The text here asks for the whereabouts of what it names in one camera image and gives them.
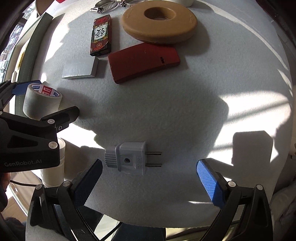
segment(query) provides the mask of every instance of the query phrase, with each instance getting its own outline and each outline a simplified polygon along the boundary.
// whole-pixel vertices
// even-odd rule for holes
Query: red rectangular block
[[[180,58],[174,47],[148,43],[112,53],[108,59],[116,84],[180,64]]]

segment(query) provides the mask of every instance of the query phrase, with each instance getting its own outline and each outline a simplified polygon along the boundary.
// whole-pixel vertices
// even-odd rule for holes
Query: white tabletop
[[[96,78],[65,80],[64,64],[89,55],[96,1],[54,2],[56,17],[44,36],[32,79],[59,90],[60,108],[81,114],[59,133],[67,141],[65,175],[72,179],[104,149],[147,142],[162,151],[161,168],[145,176],[104,165],[87,206],[116,220],[143,226],[209,225],[218,212],[196,175],[197,160],[238,185],[264,186],[270,200],[291,140],[293,97],[284,49],[255,0],[195,1],[195,35],[175,44],[181,64],[122,85],[113,82],[108,58]],[[133,46],[120,25],[124,9],[110,11],[112,52]]]

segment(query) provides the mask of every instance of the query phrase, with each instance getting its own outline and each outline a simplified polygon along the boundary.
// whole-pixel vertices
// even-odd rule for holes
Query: tape roll
[[[42,117],[57,112],[62,95],[55,89],[42,85],[28,85],[23,112],[34,120],[40,120]]]
[[[66,143],[61,138],[57,140],[59,143],[60,164],[57,167],[41,169],[42,183],[47,188],[57,187],[64,181]]]

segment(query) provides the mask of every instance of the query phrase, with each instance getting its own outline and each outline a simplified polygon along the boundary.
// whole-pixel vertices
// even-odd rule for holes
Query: blue gripper pad
[[[35,80],[35,81],[28,81],[24,83],[18,83],[11,92],[16,96],[24,95],[26,94],[28,85],[30,84],[41,84],[41,81]]]
[[[97,159],[90,168],[75,177],[70,188],[75,207],[83,206],[86,203],[102,172],[102,162]]]
[[[205,159],[197,161],[196,172],[212,203],[222,209],[225,205],[225,196],[223,188],[219,184],[220,177]]]

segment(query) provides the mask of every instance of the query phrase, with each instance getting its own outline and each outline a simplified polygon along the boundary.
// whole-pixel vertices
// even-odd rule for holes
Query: screw
[[[263,186],[260,185],[260,184],[258,184],[256,187],[257,187],[259,190],[263,190]]]
[[[48,143],[48,146],[49,146],[49,148],[51,148],[51,149],[55,149],[55,148],[57,148],[57,143],[54,142],[54,141],[51,141],[50,143]]]
[[[236,183],[233,181],[228,182],[228,186],[234,188],[236,186]]]
[[[68,187],[68,186],[70,186],[70,184],[71,184],[70,181],[64,181],[64,182],[63,182],[63,186],[64,186],[64,187]]]
[[[53,119],[49,119],[49,120],[47,121],[47,123],[48,123],[48,124],[54,124],[54,120],[53,120]]]
[[[36,187],[35,187],[36,190],[39,190],[41,188],[42,188],[42,185],[41,184],[37,184]]]

